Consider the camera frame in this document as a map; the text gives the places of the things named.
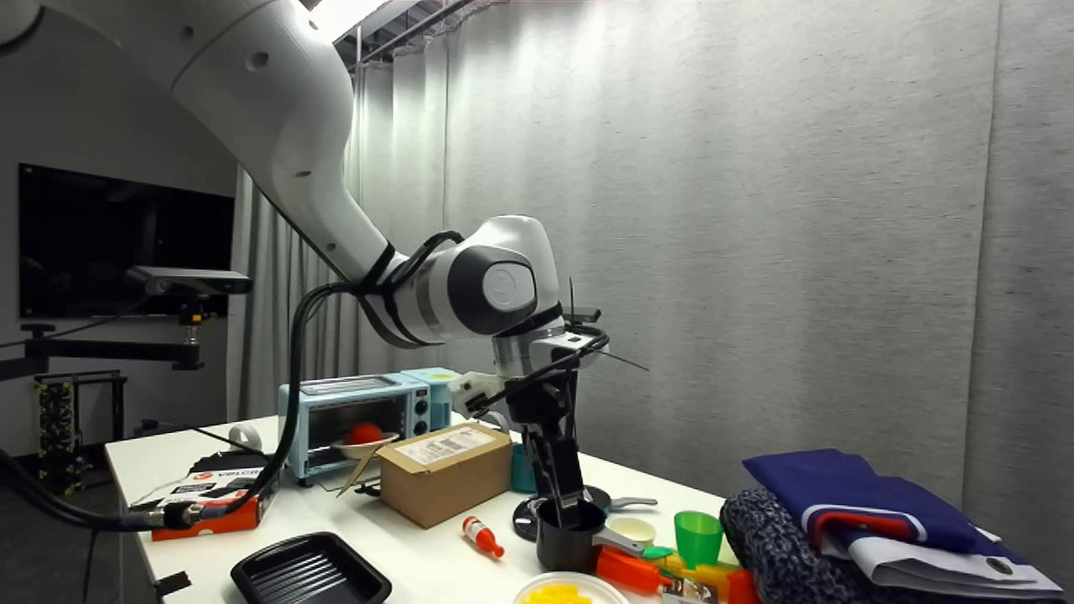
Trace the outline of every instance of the table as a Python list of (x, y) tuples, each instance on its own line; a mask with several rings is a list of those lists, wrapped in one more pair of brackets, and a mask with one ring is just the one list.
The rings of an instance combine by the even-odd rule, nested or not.
[[(280, 439), (280, 418), (244, 418), (208, 425), (224, 435), (227, 425), (257, 428), (266, 448)], [(136, 497), (180, 480), (197, 457), (227, 448), (206, 433), (166, 433), (144, 439), (107, 442), (107, 458), (114, 480), (129, 503)], [(673, 546), (671, 518), (673, 511), (708, 511), (719, 513), (723, 497), (703, 492), (662, 476), (647, 476), (596, 457), (582, 457), (583, 480), (606, 489), (610, 497), (658, 497), (658, 511), (644, 511), (656, 529), (656, 544)], [(385, 503), (362, 492), (330, 492), (322, 485), (283, 485), (266, 505), (257, 529), (244, 534), (206, 534), (191, 541), (151, 541), (136, 534), (151, 579), (187, 572), (191, 588), (169, 594), (169, 604), (208, 604), (208, 602), (242, 602), (233, 582), (233, 567), (289, 537), (332, 529), (367, 560), (374, 560), (389, 579), (389, 604), (511, 604), (522, 582), (541, 572), (535, 544), (515, 537), (511, 513), (528, 501), (522, 492), (500, 492), (468, 513), (479, 518), (505, 544), (505, 560), (493, 565), (479, 557), (460, 537), (460, 518), (418, 529)], [(658, 598), (626, 594), (633, 604), (656, 604)]]

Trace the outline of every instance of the black monitor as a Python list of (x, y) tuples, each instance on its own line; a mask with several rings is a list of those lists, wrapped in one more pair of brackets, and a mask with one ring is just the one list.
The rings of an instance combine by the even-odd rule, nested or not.
[(224, 195), (19, 165), (19, 317), (173, 313), (129, 269), (227, 269), (233, 220)]

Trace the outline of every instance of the brown box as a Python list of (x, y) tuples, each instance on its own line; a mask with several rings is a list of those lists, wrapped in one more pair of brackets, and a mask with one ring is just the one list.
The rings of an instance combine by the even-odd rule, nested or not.
[(511, 435), (460, 424), (381, 447), (380, 458), (380, 501), (432, 528), (508, 489)]

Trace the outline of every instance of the black container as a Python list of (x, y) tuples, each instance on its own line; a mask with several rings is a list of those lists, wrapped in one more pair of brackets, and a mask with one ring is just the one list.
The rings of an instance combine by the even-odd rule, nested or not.
[(555, 501), (537, 505), (537, 560), (545, 571), (595, 571), (595, 534), (604, 529), (604, 505), (578, 503), (558, 518)]
[(337, 534), (304, 534), (233, 567), (247, 604), (381, 604), (392, 594), (367, 557)]

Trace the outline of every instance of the red object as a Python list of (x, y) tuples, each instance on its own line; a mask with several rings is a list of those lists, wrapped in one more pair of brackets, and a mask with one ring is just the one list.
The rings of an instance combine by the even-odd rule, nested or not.
[(734, 567), (727, 577), (727, 604), (758, 604), (758, 590), (751, 582), (751, 572), (746, 567)]
[(194, 528), (186, 529), (151, 529), (151, 541), (186, 541), (186, 537), (197, 537), (197, 534), (235, 534), (235, 529), (255, 529), (263, 524), (263, 497), (252, 497), (247, 503), (242, 503), (238, 511), (233, 511), (227, 518), (208, 518), (197, 520)]
[(377, 424), (356, 424), (347, 433), (347, 442), (374, 442), (374, 439), (381, 439), (381, 428)]
[(479, 552), (500, 560), (505, 546), (497, 544), (497, 534), (484, 528), (475, 518), (464, 520), (464, 541), (474, 544)]
[(878, 537), (889, 537), (889, 541), (915, 544), (915, 529), (914, 529), (914, 524), (907, 518), (866, 513), (866, 511), (819, 511), (808, 520), (808, 541), (819, 544), (836, 528), (866, 529), (866, 534), (878, 534)]
[(652, 567), (641, 557), (626, 557), (621, 550), (610, 550), (610, 546), (601, 546), (601, 552), (596, 552), (596, 577), (621, 582), (626, 590), (639, 590), (639, 594), (658, 594), (666, 582), (658, 567)]

